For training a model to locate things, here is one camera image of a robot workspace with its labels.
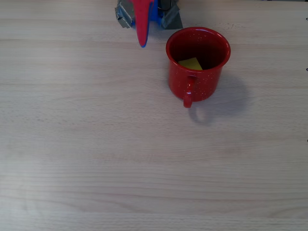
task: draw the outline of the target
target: wood grain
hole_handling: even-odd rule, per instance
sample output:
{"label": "wood grain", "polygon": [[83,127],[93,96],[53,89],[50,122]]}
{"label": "wood grain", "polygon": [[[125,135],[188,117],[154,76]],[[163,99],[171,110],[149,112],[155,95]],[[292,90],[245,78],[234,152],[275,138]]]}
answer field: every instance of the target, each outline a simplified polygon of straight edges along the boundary
{"label": "wood grain", "polygon": [[186,110],[115,0],[0,0],[0,230],[306,231],[308,4],[181,0],[230,42]]}

